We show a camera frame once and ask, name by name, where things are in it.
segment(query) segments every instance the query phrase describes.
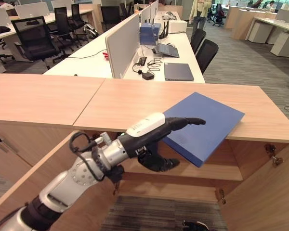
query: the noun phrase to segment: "power adapter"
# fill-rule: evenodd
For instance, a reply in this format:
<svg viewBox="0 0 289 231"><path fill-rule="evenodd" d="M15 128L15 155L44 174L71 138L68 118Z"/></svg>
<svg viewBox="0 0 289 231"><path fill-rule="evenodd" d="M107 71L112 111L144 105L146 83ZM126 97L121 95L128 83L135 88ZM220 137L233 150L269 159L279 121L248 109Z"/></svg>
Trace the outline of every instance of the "power adapter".
<svg viewBox="0 0 289 231"><path fill-rule="evenodd" d="M150 80L150 79L154 79L154 75L152 73L142 73L142 76L145 80Z"/></svg>

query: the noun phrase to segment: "gray laptop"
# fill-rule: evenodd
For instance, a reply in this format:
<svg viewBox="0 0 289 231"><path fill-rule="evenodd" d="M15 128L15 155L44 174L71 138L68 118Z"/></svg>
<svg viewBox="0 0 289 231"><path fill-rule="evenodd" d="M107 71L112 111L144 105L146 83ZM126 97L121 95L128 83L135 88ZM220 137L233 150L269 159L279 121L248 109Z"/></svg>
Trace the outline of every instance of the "gray laptop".
<svg viewBox="0 0 289 231"><path fill-rule="evenodd" d="M194 81L188 64L164 63L165 80Z"/></svg>

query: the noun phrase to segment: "keyboard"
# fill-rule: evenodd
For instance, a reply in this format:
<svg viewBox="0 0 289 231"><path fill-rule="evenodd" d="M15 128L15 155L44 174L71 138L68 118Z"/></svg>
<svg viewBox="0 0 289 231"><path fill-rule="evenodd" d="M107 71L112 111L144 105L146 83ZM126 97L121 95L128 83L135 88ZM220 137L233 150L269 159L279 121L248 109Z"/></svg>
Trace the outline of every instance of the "keyboard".
<svg viewBox="0 0 289 231"><path fill-rule="evenodd" d="M157 44L156 49L158 53L179 58L178 49L176 49L175 47L159 43Z"/></svg>

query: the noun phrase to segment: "blue book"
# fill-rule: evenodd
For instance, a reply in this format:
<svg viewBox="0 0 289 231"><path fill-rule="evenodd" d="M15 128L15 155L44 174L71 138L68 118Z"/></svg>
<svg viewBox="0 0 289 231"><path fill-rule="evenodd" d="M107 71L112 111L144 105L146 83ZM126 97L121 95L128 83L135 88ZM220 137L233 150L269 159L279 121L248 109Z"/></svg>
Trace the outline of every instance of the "blue book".
<svg viewBox="0 0 289 231"><path fill-rule="evenodd" d="M212 100L199 93L193 93L164 112L166 117L197 117L205 125L187 125L172 131L163 141L197 167L201 167L244 113Z"/></svg>

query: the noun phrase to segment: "open laptop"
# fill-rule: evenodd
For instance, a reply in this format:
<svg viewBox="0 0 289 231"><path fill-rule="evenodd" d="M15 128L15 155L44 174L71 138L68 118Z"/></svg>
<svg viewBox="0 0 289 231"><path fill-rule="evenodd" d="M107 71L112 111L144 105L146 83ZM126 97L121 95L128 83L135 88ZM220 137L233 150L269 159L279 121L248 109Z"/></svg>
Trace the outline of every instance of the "open laptop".
<svg viewBox="0 0 289 231"><path fill-rule="evenodd" d="M180 57L179 53L178 53L178 49L176 49L175 47L166 45L166 44L162 44L162 43L157 44L156 49L155 49L155 53L164 54L164 55L168 55L168 56L172 56L172 57L176 57L176 58Z"/></svg>
<svg viewBox="0 0 289 231"><path fill-rule="evenodd" d="M164 63L165 80L194 81L188 64Z"/></svg>

